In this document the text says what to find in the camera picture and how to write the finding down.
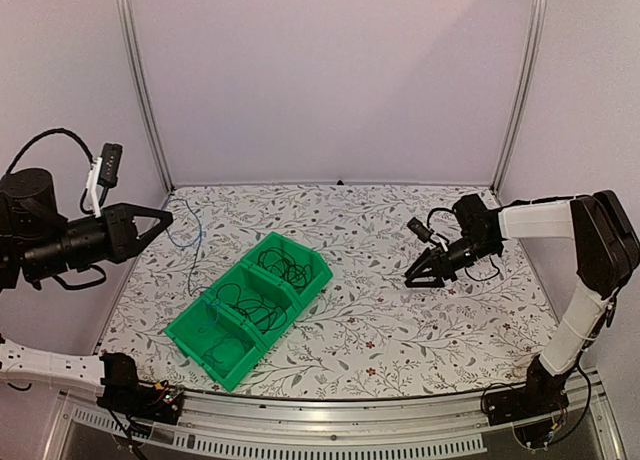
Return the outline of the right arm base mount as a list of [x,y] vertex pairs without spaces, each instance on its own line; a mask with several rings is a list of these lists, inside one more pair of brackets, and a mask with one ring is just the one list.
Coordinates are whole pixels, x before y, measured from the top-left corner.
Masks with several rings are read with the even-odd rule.
[[481,412],[491,426],[502,425],[559,412],[569,406],[564,388],[540,393],[527,386],[490,384],[482,393]]

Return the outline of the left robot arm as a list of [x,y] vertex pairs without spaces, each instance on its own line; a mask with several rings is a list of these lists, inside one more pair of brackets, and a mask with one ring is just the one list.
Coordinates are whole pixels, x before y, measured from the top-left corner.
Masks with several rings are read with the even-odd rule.
[[[82,217],[70,220],[57,207],[52,174],[17,164],[38,142],[63,135],[80,147],[89,164],[80,197]],[[166,210],[129,203],[106,205],[116,187],[122,156],[107,143],[99,156],[75,132],[53,128],[37,134],[16,154],[1,177],[1,288],[13,290],[24,279],[35,290],[51,279],[75,292],[106,281],[102,263],[122,264],[144,250],[173,222]],[[110,395],[128,414],[148,406],[135,361],[126,354],[72,356],[1,341],[1,378],[40,381],[83,388],[97,397]]]

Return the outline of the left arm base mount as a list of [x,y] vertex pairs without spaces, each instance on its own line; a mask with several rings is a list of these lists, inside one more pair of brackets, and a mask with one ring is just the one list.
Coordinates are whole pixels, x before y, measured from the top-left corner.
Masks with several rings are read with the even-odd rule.
[[167,381],[141,383],[137,378],[108,379],[97,405],[127,418],[176,425],[184,404],[184,388]]

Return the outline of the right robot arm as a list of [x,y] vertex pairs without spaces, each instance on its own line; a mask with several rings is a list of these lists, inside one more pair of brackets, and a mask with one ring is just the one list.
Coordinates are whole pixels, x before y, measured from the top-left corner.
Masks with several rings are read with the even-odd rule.
[[556,390],[611,323],[617,296],[639,266],[639,239],[617,194],[593,194],[515,201],[488,208],[477,194],[457,200],[449,213],[459,239],[434,240],[428,223],[412,218],[409,229],[426,249],[405,271],[409,288],[442,288],[457,273],[484,257],[501,255],[508,240],[563,238],[574,243],[576,287],[549,343],[531,362],[517,407],[537,416],[552,404]]

